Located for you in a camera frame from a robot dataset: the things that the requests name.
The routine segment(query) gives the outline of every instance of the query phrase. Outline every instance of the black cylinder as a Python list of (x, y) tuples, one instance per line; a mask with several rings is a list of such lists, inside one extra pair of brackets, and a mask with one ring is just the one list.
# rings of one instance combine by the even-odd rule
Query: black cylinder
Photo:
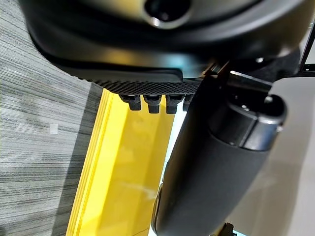
[(189, 107), (168, 162), (157, 209), (158, 236), (214, 232), (248, 189), (282, 127), (286, 109), (279, 97), (268, 97), (251, 110), (227, 101), (210, 83), (203, 82)]

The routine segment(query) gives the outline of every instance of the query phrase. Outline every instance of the yellow panel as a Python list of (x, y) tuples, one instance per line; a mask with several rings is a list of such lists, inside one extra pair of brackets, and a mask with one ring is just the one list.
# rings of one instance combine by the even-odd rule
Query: yellow panel
[(148, 234), (173, 119), (103, 91), (67, 236)]

